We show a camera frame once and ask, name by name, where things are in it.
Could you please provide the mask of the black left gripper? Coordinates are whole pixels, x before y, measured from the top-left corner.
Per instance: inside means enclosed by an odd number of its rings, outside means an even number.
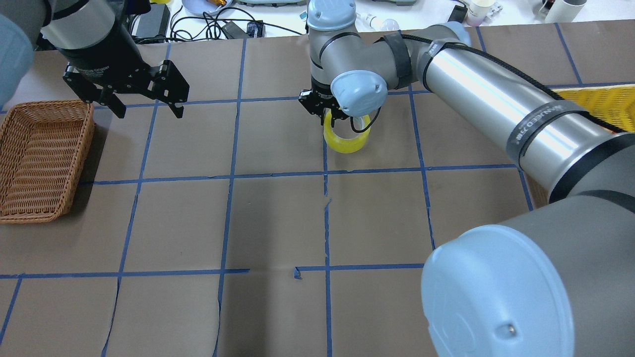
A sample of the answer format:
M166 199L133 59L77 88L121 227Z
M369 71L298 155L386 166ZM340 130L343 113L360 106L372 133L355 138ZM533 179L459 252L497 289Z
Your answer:
M136 47L64 49L62 54L68 59L63 79L85 102L100 102L123 119L127 107L115 92L140 94L168 104L176 118L183 118L190 86L172 61L152 67Z

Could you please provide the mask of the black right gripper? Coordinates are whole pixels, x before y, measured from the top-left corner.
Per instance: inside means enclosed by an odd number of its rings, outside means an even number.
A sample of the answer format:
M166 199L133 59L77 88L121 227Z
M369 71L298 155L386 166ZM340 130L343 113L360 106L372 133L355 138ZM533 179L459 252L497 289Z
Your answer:
M334 119L348 119L347 115L337 99L333 95L320 93L313 89L304 89L300 91L299 103L311 115L316 115L323 120L324 128L333 128Z

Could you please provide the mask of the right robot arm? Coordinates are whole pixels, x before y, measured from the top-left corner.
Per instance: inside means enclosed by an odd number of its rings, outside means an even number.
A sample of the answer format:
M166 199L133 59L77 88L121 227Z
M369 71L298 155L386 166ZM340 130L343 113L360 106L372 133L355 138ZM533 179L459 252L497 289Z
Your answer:
M634 134L470 46L457 22L366 45L353 0L310 0L312 87L324 126L419 81L548 189L546 206L470 229L422 271L441 357L634 355Z

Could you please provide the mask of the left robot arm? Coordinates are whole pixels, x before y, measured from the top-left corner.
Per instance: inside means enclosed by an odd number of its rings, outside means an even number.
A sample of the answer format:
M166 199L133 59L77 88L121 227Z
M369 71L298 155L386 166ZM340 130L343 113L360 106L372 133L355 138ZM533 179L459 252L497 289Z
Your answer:
M183 117L188 82L168 59L146 63L106 0L3 0L0 11L2 105L14 97L43 37L68 61L63 80L83 102L124 118L118 94L139 94Z

